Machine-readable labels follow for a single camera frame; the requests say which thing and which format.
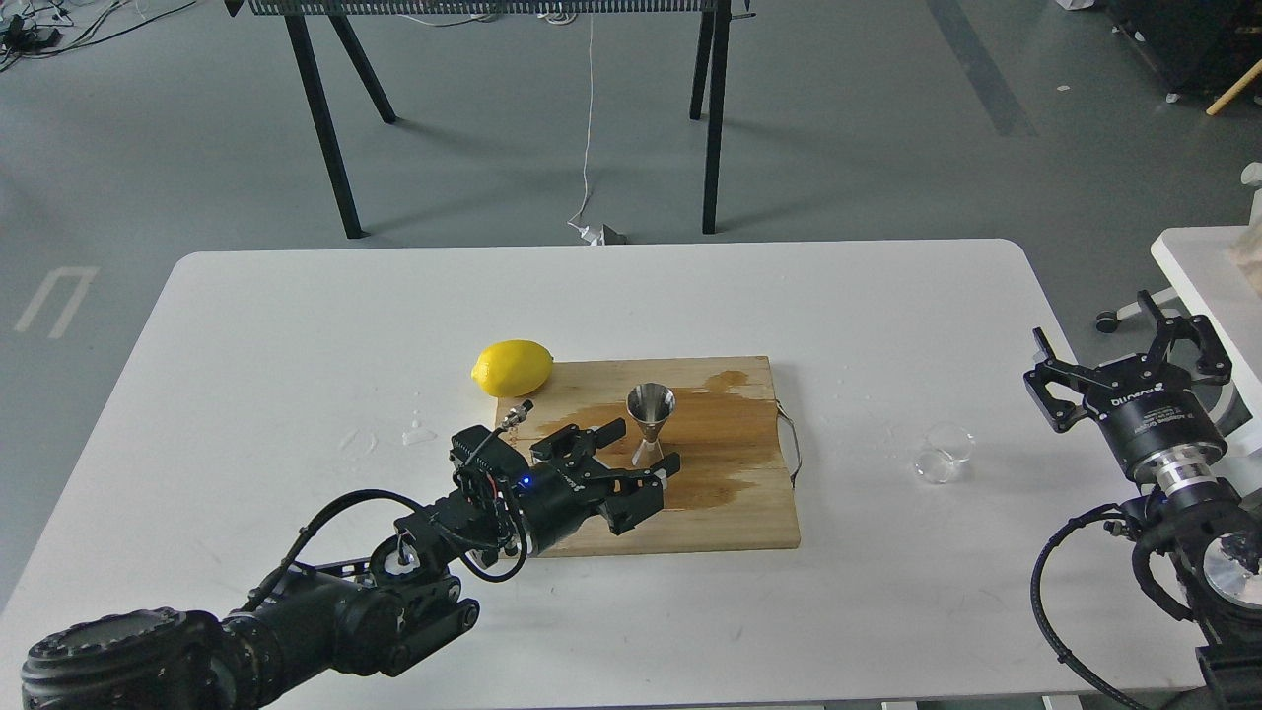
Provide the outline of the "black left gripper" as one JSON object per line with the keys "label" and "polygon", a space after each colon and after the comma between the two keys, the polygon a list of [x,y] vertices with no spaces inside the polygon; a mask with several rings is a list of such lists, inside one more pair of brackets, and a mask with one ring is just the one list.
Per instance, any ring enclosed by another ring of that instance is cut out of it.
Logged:
{"label": "black left gripper", "polygon": [[567,424],[530,446],[530,467],[512,484],[526,554],[553,549],[596,513],[611,533],[622,535],[666,507],[668,478],[681,469],[681,455],[636,470],[594,457],[625,435],[625,419],[615,417],[599,428]]}

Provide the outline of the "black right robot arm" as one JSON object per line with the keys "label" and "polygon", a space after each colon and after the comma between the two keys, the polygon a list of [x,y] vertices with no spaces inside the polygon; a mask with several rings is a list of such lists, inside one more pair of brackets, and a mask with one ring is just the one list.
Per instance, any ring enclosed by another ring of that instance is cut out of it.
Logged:
{"label": "black right robot arm", "polygon": [[1029,579],[1029,602],[1060,665],[1113,701],[1140,702],[1093,673],[1054,631],[1042,602],[1050,554],[1092,523],[1133,545],[1131,566],[1141,591],[1175,620],[1199,626],[1198,666],[1222,709],[1257,709],[1261,692],[1259,516],[1234,486],[1213,472],[1225,436],[1193,392],[1194,383],[1225,386],[1233,367],[1204,317],[1165,315],[1148,293],[1140,309],[1155,328],[1148,351],[1087,368],[1059,359],[1042,329],[1039,356],[1023,385],[1058,433],[1090,419],[1127,480],[1141,494],[1073,517],[1044,545]]}

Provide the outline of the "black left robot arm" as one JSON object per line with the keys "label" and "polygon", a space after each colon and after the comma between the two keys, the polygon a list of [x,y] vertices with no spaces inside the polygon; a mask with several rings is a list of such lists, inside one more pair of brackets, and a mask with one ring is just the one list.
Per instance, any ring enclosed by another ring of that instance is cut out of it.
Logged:
{"label": "black left robot arm", "polygon": [[[226,617],[170,607],[69,626],[28,651],[27,709],[260,709],[316,675],[405,673],[469,632],[480,603],[461,593],[451,562],[487,583],[517,575],[593,517],[626,533],[661,512],[678,454],[634,470],[599,450],[623,419],[568,424],[524,457],[504,440],[531,410],[522,401],[497,428],[475,424],[451,440],[451,494],[422,504],[392,491],[338,496],[297,536],[281,562]],[[363,560],[312,566],[302,549],[353,504],[391,499],[409,515]]]}

